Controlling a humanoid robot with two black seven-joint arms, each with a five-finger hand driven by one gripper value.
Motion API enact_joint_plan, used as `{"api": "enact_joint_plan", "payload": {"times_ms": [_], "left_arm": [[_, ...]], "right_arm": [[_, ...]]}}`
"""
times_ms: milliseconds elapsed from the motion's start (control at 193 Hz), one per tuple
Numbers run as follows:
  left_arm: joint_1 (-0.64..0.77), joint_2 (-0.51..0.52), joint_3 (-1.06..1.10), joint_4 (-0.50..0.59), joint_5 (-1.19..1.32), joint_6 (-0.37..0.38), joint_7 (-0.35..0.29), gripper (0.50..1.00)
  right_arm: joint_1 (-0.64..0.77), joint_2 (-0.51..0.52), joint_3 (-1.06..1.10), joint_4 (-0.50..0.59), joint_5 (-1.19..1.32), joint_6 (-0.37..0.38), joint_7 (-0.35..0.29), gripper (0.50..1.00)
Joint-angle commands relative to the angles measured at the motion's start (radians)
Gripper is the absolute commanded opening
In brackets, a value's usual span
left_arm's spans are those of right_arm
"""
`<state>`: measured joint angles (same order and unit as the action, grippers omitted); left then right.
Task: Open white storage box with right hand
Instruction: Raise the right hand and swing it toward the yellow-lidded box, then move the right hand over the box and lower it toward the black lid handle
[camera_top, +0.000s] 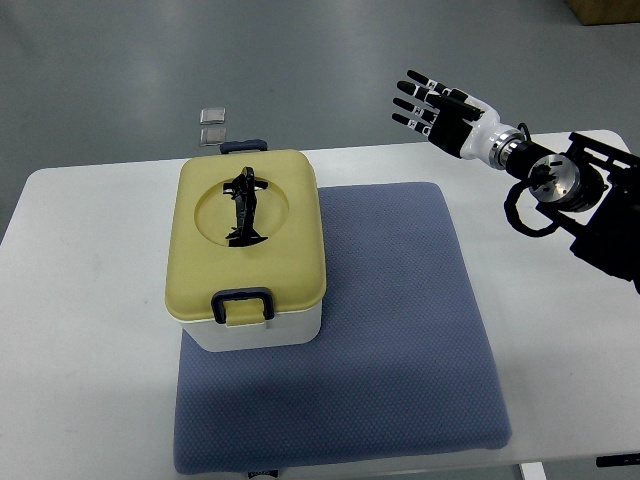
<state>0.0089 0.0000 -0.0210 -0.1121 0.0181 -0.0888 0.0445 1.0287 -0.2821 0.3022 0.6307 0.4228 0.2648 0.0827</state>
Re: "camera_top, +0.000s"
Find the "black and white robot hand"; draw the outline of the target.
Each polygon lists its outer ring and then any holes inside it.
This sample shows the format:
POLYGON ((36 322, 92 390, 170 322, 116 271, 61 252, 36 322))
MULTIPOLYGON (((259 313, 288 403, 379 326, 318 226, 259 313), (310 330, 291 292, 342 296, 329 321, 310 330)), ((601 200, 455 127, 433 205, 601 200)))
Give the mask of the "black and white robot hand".
POLYGON ((498 112, 466 92, 415 70, 409 70, 407 76, 396 84, 405 96, 393 99, 402 111, 393 113, 392 119, 449 155, 487 162, 498 134, 498 112))

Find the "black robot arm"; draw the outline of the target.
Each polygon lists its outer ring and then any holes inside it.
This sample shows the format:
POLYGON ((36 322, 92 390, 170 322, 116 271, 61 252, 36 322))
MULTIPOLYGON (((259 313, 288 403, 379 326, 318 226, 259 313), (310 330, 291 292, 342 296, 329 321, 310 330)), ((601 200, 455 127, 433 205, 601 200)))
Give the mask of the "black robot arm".
POLYGON ((511 227, 531 238, 559 229, 570 251, 598 270, 639 286, 639 157, 573 132, 555 153, 521 124, 491 156, 518 180, 504 201, 511 227))

